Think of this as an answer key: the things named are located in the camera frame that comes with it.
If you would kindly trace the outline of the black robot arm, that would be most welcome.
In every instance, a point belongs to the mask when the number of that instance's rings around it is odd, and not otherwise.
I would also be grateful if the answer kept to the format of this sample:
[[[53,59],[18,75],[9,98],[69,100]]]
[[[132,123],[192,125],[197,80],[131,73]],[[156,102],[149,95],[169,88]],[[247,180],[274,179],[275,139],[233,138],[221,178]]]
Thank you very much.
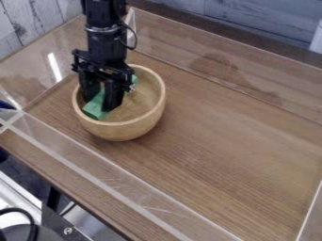
[[[77,73],[82,100],[90,102],[104,89],[100,109],[112,111],[121,105],[124,92],[131,90],[135,70],[127,65],[127,31],[121,20],[125,0],[80,0],[85,15],[86,50],[73,49],[72,70]]]

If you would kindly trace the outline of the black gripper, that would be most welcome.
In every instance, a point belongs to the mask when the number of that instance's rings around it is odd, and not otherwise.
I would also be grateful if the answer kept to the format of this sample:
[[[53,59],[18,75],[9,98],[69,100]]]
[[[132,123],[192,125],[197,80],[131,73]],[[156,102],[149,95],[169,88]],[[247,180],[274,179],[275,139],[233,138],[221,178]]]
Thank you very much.
[[[112,111],[121,105],[124,91],[132,85],[133,69],[125,64],[127,51],[136,45],[127,43],[128,25],[93,27],[86,25],[88,50],[73,49],[72,70],[78,74],[82,99],[89,102],[104,83],[101,110]]]

